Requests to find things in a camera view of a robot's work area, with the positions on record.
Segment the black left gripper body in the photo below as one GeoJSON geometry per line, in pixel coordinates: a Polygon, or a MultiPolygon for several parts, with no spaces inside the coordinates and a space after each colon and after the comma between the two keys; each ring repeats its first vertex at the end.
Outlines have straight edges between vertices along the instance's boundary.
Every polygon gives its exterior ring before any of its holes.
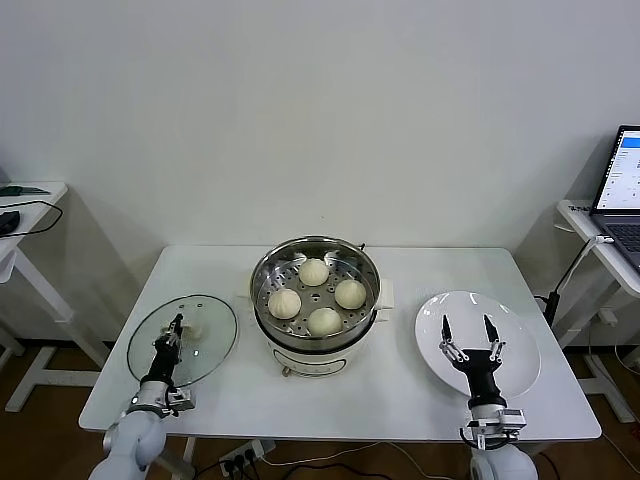
{"type": "Polygon", "coordinates": [[[153,345],[156,353],[144,381],[172,384],[174,369],[180,362],[180,340],[177,337],[160,337],[153,345]]]}

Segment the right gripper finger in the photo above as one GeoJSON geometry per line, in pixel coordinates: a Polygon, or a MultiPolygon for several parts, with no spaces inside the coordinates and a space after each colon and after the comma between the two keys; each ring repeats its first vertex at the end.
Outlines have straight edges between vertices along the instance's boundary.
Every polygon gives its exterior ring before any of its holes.
{"type": "Polygon", "coordinates": [[[501,354],[505,346],[505,342],[500,339],[498,330],[491,321],[490,317],[488,315],[484,315],[483,319],[487,338],[490,342],[489,360],[492,362],[501,363],[501,354]]]}
{"type": "Polygon", "coordinates": [[[439,349],[450,363],[464,363],[469,360],[468,355],[453,341],[449,320],[446,315],[442,318],[439,349]]]}

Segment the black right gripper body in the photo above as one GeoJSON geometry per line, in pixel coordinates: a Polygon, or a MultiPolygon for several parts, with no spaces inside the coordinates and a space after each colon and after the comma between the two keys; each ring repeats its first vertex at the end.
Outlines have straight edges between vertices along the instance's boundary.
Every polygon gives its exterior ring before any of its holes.
{"type": "Polygon", "coordinates": [[[457,363],[457,370],[466,378],[471,401],[504,401],[497,387],[494,372],[501,366],[490,350],[464,349],[465,357],[457,363]]]}

